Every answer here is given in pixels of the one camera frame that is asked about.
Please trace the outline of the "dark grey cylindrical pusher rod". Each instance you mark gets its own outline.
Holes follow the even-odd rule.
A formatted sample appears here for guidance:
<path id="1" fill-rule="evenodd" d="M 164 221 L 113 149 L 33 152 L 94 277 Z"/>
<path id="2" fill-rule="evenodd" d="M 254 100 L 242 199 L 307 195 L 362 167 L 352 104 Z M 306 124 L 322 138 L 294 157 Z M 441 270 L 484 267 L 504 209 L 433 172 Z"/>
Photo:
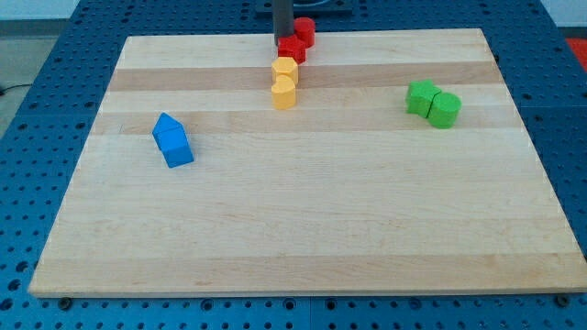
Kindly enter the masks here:
<path id="1" fill-rule="evenodd" d="M 294 34 L 294 1 L 272 0 L 271 5 L 274 43 L 278 45 L 281 38 Z"/>

